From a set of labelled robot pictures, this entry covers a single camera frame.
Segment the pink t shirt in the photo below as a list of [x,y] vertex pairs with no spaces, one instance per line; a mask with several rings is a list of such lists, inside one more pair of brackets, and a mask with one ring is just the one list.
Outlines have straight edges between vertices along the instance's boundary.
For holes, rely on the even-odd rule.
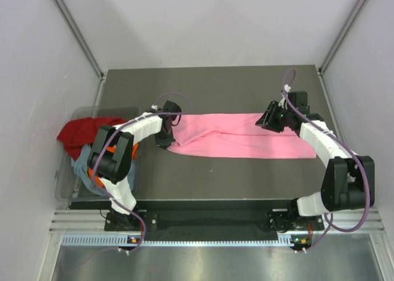
[[290,129],[272,132],[255,125],[260,113],[185,115],[173,127],[168,151],[211,158],[314,159],[316,153]]

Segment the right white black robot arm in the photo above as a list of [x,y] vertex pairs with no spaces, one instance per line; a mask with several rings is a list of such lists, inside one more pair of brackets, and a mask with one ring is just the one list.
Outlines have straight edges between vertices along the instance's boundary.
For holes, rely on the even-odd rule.
[[333,211],[362,208],[367,213],[374,205],[374,160],[344,146],[319,114],[297,112],[287,103],[274,100],[256,125],[273,132],[291,129],[311,146],[326,168],[320,191],[290,202],[287,221],[291,227],[301,229],[311,216]]

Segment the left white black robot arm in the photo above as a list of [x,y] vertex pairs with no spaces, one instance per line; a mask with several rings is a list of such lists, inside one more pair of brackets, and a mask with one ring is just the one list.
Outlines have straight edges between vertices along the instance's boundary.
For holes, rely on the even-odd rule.
[[92,169],[92,180],[100,179],[103,192],[110,199],[107,220],[114,226],[122,230],[142,227],[127,178],[133,149],[150,136],[155,136],[158,147],[168,148],[175,141],[172,126],[177,116],[177,113],[151,110],[125,123],[104,125],[98,130],[87,164]]

